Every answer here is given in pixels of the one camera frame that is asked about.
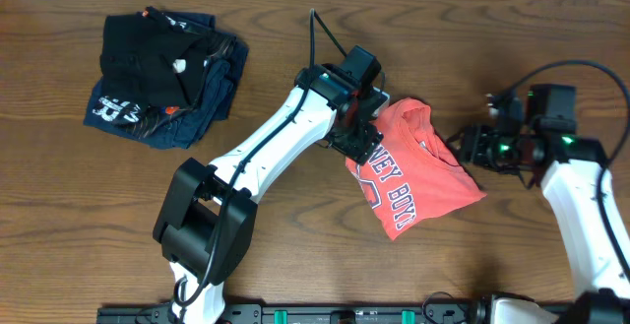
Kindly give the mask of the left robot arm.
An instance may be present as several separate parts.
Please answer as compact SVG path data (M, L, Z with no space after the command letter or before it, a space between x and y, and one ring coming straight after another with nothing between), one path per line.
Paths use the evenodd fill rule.
M286 168L319 141L363 165L383 136L372 124L389 97L381 72L360 46L341 64L302 69L279 110L244 142L209 163L184 162L173 174L153 238L175 285L170 323L215 323L222 288L251 244L258 205Z

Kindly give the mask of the red t-shirt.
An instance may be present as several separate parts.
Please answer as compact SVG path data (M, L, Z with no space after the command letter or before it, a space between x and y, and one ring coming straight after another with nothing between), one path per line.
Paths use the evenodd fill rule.
M436 133L428 104L401 99L373 125L382 142L364 164L347 159L346 168L390 239L485 197Z

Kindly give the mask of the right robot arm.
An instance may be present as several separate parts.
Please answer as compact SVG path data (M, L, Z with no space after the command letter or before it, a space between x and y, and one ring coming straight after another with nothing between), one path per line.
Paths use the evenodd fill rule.
M629 236L616 208L606 155L596 139L577 136L576 90L539 84L528 98L492 97L492 125L463 128L453 141L460 162L498 174L532 178L558 223L576 298L546 307L515 294L475 303L471 323L626 323Z

